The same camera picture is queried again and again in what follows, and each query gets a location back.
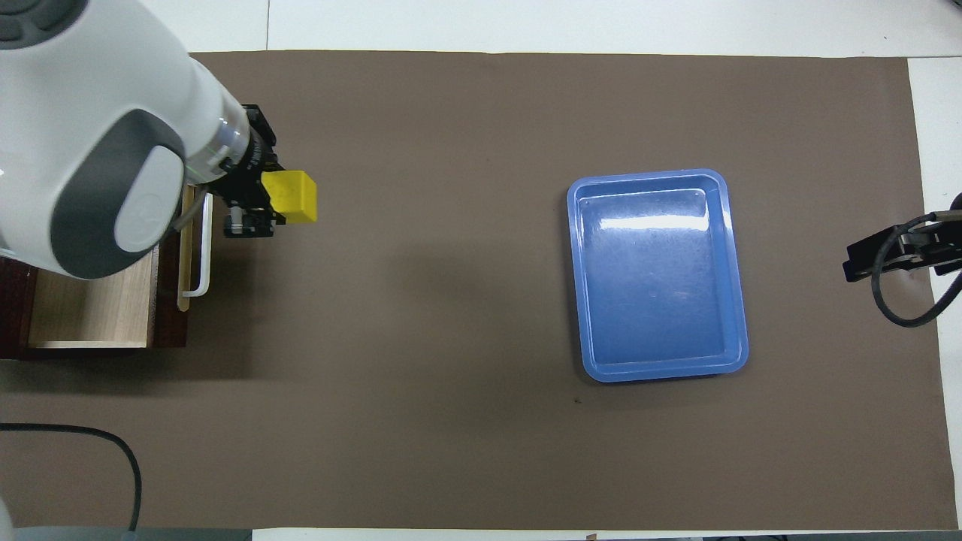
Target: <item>blue tray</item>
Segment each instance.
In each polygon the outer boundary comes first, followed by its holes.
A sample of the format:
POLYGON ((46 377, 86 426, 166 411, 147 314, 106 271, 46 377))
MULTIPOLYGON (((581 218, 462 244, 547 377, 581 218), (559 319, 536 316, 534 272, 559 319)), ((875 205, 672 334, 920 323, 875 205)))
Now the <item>blue tray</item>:
POLYGON ((711 169, 568 191, 585 370, 603 382, 722 374, 748 358, 728 188, 711 169))

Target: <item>white table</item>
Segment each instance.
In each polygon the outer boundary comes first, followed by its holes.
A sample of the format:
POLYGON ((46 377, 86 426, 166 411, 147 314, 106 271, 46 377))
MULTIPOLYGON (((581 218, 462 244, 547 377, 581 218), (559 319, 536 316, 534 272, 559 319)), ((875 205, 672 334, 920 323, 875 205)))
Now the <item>white table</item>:
MULTIPOLYGON (((141 0, 199 51, 907 57, 927 211, 962 192, 962 9, 950 0, 141 0)), ((879 228, 889 225, 880 223, 879 228)), ((939 296, 951 277, 932 275, 939 296)), ((938 320, 962 516, 962 301, 938 320)), ((582 531, 260 530, 286 539, 584 539, 582 531)), ((698 536, 609 532, 601 537, 698 536)))

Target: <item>white handle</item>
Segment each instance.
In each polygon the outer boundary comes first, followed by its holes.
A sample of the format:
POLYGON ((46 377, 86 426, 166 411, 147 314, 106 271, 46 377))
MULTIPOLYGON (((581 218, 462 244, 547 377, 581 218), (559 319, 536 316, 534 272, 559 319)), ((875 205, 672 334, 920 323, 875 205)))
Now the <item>white handle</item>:
POLYGON ((211 230, 214 229, 214 196, 204 194, 204 212, 200 226, 200 282, 197 289, 185 291, 184 296, 202 296, 211 287, 211 230))

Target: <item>open drawer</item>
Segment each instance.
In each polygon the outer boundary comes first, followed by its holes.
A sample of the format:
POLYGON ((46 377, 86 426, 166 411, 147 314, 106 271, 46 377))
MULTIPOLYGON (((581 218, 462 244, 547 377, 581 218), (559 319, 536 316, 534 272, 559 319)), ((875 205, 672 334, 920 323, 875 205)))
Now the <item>open drawer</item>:
POLYGON ((180 244, 171 235, 129 269, 86 281, 0 258, 0 358, 183 347, 180 244))

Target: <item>wooden cabinet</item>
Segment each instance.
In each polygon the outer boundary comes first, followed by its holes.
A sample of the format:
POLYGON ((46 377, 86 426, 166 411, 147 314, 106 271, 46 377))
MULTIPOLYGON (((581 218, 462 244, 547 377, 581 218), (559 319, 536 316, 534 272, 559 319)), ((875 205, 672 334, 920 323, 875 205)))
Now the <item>wooden cabinet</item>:
POLYGON ((171 235, 129 269, 99 280, 67 278, 0 258, 0 358, 183 347, 181 252, 180 235, 171 235))

